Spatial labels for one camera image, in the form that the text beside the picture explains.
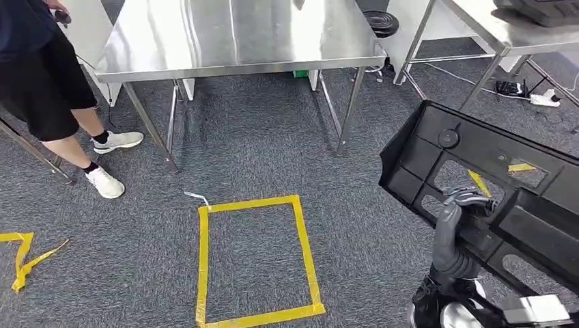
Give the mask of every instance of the black round object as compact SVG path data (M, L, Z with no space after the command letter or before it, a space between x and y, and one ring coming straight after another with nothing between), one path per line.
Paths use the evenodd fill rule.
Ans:
M364 17L368 20L372 31L379 38L387 38L394 35L400 27L398 19L394 15L382 10L366 10Z
M460 142L460 136L454 130L442 130L438 134L438 144L443 148L452 148Z

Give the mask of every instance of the black plastic panel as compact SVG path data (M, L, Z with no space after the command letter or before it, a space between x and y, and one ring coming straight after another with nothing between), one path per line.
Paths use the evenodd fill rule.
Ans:
M444 130L458 134L451 148L439 144ZM444 200L434 184L444 162L455 161L503 188L505 196L491 217L470 215L461 222L460 245L522 294L534 292L504 270L508 254L579 294L579 159L430 101L380 156L380 185L433 227L436 218L422 200L426 195ZM509 175L513 161L536 167L542 180L531 184Z

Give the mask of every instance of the white tag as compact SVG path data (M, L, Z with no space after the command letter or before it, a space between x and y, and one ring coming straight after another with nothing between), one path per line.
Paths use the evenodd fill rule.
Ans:
M205 202L205 205L207 205L207 208L211 209L211 205L209 205L209 202L207 201L207 198L205 198L205 196L203 195L197 195L196 193L190 193L188 191L184 191L183 192L185 195L187 196L191 196L191 197L195 197L195 198L200 198Z

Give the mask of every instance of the yellow tape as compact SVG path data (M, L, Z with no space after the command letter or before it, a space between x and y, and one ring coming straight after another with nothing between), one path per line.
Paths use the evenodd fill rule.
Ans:
M477 187L483 192L483 195L491 197L490 191L488 191L487 185L485 184L481 176L478 173L470 170L468 170L468 174L470 174L472 181L474 181L475 184L477 184Z
M269 325L271 323L280 323L282 321L295 320L305 318L308 316L315 316L317 314L326 313L326 309L322 304L318 306L308 305L302 307L295 307L294 309L281 310L276 312L269 312L264 314L256 314L254 316L244 316L237 319L229 319L219 321L218 323L206 323L202 325L205 328L246 328L262 325Z
M509 172L530 171L532 169L536 169L536 167L526 163L509 165Z
M296 307L288 310L256 314L254 316L244 316L229 320L222 320L216 323L206 323L206 303L207 303L207 280L209 269L209 219L208 213L223 212L226 210L241 210L262 206L272 206L280 204L291 204L294 209L296 218L296 227L300 244L302 246L302 255L306 269L309 292L311 296L311 305ZM263 200L249 200L245 202L227 203L199 207L199 277L197 280L197 308L195 310L195 322L200 328L225 328L225 327L255 327L267 325L270 323L279 323L281 321L294 320L315 316L326 313L326 308L322 304L320 296L320 287L317 284L315 269L313 267L313 258L307 238L306 226L300 204L300 197L290 195L284 197L267 198Z
M24 261L24 257L26 256L26 254L28 254L28 251L30 250L30 244L32 244L33 236L34 236L33 232L28 232L25 234L21 234L18 232L0 234L0 241L22 241L22 244L20 244L20 247L18 248L18 251L16 252L16 257L14 259L14 268L16 269L16 279L12 283L12 289L15 292L20 291L20 289L24 287L26 283L26 276L30 273L32 267L37 265L43 259L53 255L56 251L58 251L59 249L61 249L61 247L63 247L66 243L68 243L67 239L59 247L51 251L48 251L42 254L41 256L38 256L34 260L20 267L22 262Z

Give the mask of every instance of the black shirt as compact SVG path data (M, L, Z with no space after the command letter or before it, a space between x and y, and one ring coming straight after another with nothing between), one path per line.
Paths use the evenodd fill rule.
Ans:
M0 62L42 48L57 28L43 0L0 0Z

